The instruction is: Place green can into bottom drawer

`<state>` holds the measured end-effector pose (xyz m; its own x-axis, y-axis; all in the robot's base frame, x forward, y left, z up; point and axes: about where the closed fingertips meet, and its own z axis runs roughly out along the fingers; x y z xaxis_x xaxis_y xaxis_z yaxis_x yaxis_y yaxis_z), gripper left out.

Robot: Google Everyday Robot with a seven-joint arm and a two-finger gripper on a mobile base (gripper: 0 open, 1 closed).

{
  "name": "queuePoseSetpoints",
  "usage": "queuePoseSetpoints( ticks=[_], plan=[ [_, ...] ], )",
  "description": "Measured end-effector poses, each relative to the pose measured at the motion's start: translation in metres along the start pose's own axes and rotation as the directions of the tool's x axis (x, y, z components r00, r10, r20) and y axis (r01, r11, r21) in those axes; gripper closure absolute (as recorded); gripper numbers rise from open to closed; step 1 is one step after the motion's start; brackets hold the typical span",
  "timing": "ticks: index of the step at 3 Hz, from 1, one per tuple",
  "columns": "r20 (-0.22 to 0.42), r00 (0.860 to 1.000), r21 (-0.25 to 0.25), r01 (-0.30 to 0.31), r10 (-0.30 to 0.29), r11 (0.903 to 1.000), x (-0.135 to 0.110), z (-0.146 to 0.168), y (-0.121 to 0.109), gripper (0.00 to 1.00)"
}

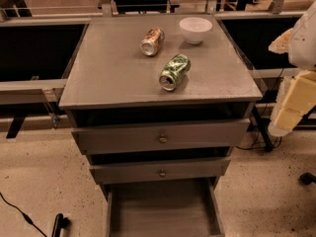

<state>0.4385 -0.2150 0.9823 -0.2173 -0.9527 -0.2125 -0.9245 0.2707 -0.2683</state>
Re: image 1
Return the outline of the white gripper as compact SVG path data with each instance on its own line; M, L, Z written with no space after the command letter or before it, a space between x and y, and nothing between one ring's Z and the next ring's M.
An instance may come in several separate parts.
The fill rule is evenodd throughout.
M283 54L288 52L292 29L277 37L268 50ZM316 72L300 72L294 78L284 77L276 96L268 132L275 137L284 137L296 127L302 116L316 106Z

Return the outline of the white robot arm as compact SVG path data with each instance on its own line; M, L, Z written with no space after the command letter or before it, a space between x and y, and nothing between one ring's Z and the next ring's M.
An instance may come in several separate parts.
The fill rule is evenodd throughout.
M289 63L299 68L297 75L285 76L280 83L268 126L270 135L283 137L316 106L316 2L270 44L269 51L287 52Z

